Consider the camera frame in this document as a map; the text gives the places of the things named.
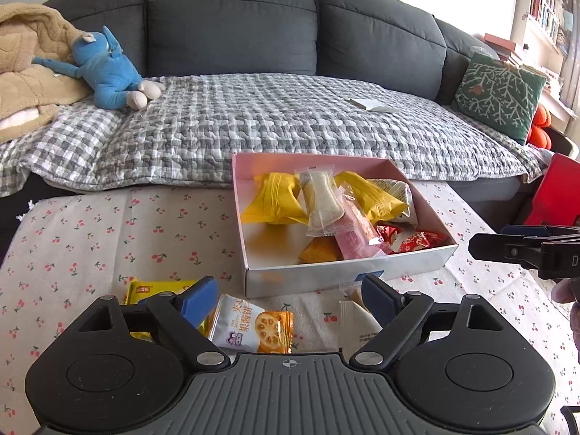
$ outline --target snack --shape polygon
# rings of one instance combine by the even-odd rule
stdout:
[[[328,230],[329,226],[344,215],[344,209],[335,195],[332,169],[311,168],[299,173],[308,212],[308,234],[331,235],[333,232]]]
[[[298,263],[323,263],[342,260],[342,252],[333,236],[314,237],[298,255]]]
[[[411,187],[407,183],[399,180],[384,180],[382,178],[368,181],[409,206],[409,208],[402,211],[399,216],[392,218],[391,222],[407,222],[413,227],[419,225],[417,213],[415,212],[415,205],[413,204],[413,193],[411,192]]]
[[[297,200],[300,183],[290,173],[265,173],[254,177],[260,191],[241,213],[243,224],[308,224],[308,216]]]
[[[346,194],[341,186],[339,198],[344,207],[344,217],[340,222],[352,224],[353,230],[336,234],[336,243],[345,260],[370,258],[386,255],[392,251],[384,243],[369,219],[362,213],[356,199]]]
[[[196,282],[196,279],[191,281],[131,281],[127,288],[127,295],[125,296],[123,304],[138,304],[139,301],[162,291],[173,291],[180,295]],[[198,330],[203,335],[207,335],[207,319],[198,327]],[[148,332],[131,332],[131,335],[137,339],[151,340],[151,334]]]
[[[291,353],[294,315],[221,295],[208,338],[223,350]]]
[[[395,240],[397,240],[397,235],[403,231],[403,229],[397,227],[396,225],[387,224],[376,224],[375,229],[377,232],[379,232],[379,234],[381,234],[381,237],[385,240],[385,242],[391,245],[394,244]]]
[[[340,301],[340,334],[338,346],[345,361],[383,328],[372,314],[354,301]]]
[[[416,233],[401,242],[399,253],[438,247],[446,239],[447,236],[440,232],[417,230]]]
[[[343,171],[334,179],[337,185],[343,183],[350,185],[355,198],[371,224],[375,224],[377,221],[390,221],[408,210],[406,203],[365,180],[358,173]]]

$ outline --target pink snack package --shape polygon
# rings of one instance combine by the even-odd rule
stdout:
[[[344,207],[344,216],[340,221],[353,225],[353,230],[339,232],[335,235],[345,260],[371,258],[393,253],[389,244],[385,243],[382,236],[360,210],[356,199],[349,195],[342,186],[338,188],[337,198]]]

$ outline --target sofa cushion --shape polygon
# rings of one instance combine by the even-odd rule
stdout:
[[[544,76],[476,53],[455,101],[463,114],[524,145],[544,85]]]
[[[152,75],[316,70],[314,0],[148,0]]]
[[[143,1],[48,0],[45,5],[60,11],[78,29],[100,32],[107,26],[139,73],[148,76]]]
[[[399,0],[317,0],[318,75],[434,100],[445,41],[434,18]]]
[[[465,71],[468,69],[469,60],[471,60],[473,55],[471,48],[473,46],[480,47],[494,59],[498,59],[498,56],[492,48],[455,26],[437,18],[435,18],[435,22],[439,26],[447,45],[447,54],[443,64],[443,77],[436,101],[441,104],[450,104]]]

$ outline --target gray checkered blanket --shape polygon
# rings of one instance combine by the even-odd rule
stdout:
[[[0,145],[0,196],[21,189],[30,171],[83,191],[139,183],[227,187],[234,152],[390,158],[419,180],[541,175],[528,148],[507,136],[372,83],[285,74],[159,81],[167,90],[146,109],[107,111],[85,100]],[[348,98],[376,98],[398,112],[367,112]]]

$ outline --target blue stuffed toy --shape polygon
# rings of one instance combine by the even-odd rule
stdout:
[[[78,66],[58,60],[34,57],[33,63],[48,67],[58,74],[84,78],[95,91],[95,105],[104,109],[130,106],[141,109],[149,100],[156,100],[165,90],[161,83],[143,80],[137,69],[123,55],[123,49],[108,27],[103,33],[79,36],[71,51]]]

